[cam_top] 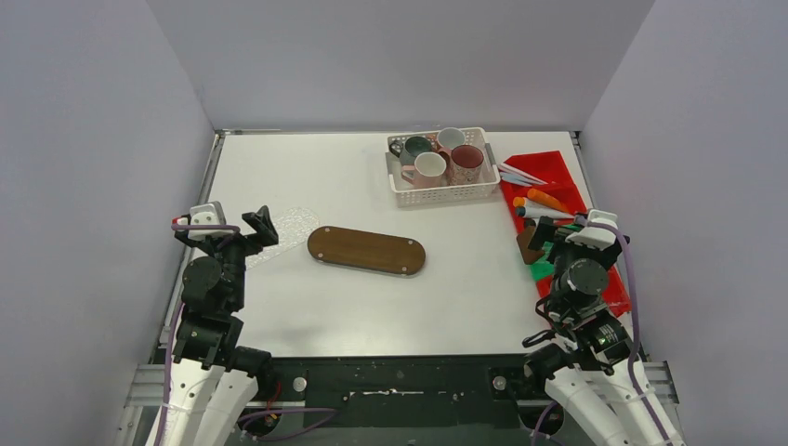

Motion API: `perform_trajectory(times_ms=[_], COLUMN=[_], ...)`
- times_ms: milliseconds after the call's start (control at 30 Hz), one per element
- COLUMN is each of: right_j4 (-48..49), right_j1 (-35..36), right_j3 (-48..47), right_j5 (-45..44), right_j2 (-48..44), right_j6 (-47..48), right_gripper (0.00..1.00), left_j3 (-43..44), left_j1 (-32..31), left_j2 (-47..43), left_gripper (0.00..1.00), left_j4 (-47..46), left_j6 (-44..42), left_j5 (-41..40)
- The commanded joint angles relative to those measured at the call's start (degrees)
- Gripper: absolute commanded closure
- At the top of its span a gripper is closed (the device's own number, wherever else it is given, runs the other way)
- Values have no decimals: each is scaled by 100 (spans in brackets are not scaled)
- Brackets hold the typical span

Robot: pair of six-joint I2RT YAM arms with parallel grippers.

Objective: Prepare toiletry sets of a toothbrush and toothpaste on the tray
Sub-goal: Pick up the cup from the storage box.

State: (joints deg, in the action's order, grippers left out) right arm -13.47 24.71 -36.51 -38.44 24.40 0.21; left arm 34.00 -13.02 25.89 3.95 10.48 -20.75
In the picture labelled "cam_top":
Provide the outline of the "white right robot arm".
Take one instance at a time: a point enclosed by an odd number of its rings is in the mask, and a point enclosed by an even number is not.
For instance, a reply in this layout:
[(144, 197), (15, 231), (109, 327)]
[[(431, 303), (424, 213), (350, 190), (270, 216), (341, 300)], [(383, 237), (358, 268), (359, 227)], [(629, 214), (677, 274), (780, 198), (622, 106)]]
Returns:
[(631, 260), (617, 216), (592, 209), (569, 226), (543, 216), (517, 243), (526, 264), (544, 258), (554, 268), (535, 305), (549, 327), (523, 341), (525, 389), (549, 397), (596, 445), (684, 444), (638, 355), (637, 311), (626, 328), (603, 299), (617, 260)]

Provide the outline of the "pink mug white inside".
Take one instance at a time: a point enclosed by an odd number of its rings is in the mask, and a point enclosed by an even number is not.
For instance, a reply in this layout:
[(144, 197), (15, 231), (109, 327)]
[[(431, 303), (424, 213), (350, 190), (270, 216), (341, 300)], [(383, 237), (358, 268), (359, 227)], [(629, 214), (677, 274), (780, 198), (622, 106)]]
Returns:
[(419, 154), (413, 164), (401, 167), (401, 178), (415, 189), (431, 189), (440, 187), (447, 164), (436, 152)]

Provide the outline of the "grey-green ceramic mug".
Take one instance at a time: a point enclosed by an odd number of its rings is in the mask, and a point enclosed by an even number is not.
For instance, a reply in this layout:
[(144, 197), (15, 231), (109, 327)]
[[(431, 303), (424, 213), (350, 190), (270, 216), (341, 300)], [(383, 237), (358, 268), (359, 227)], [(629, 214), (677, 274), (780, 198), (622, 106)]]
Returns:
[(430, 140), (425, 137), (412, 136), (405, 140), (390, 142), (388, 150), (399, 160), (401, 165), (413, 165), (420, 154), (432, 152), (433, 146)]

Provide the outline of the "wooden acrylic toothbrush holder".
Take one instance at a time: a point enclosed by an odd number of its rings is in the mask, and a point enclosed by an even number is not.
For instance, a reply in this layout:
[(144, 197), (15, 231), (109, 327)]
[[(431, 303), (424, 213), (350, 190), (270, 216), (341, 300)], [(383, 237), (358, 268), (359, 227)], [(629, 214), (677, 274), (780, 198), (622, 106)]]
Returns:
[(536, 224), (531, 220), (527, 220), (523, 231), (516, 238), (523, 263), (528, 266), (533, 265), (545, 255), (544, 249), (531, 249), (530, 247), (535, 230)]

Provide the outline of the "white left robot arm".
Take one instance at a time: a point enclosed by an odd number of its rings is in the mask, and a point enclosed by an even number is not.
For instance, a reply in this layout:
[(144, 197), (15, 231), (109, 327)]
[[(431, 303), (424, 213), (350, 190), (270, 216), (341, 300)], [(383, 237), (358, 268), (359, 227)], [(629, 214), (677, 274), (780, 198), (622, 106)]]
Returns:
[(239, 346), (236, 314), (244, 307), (247, 257), (276, 245), (279, 235), (267, 206), (242, 219), (252, 233), (228, 224), (221, 204), (210, 202), (171, 223), (175, 238), (201, 255), (181, 275), (150, 445), (223, 445), (246, 404), (274, 391), (271, 355)]

